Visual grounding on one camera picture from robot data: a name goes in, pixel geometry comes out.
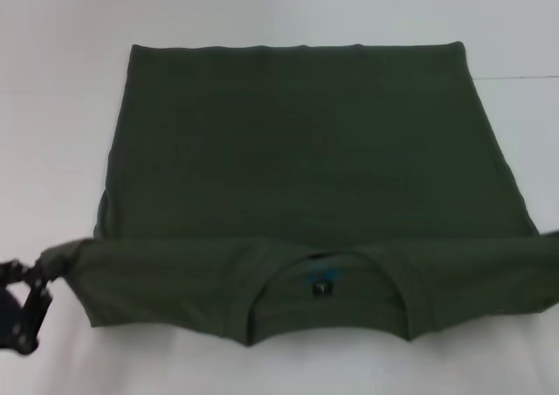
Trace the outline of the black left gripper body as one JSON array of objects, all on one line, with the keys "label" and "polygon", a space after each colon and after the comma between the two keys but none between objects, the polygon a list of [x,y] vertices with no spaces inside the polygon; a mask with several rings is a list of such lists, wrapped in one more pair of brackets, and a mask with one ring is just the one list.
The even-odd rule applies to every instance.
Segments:
[{"label": "black left gripper body", "polygon": [[14,281],[1,281],[1,350],[30,355],[25,305],[29,292]]}]

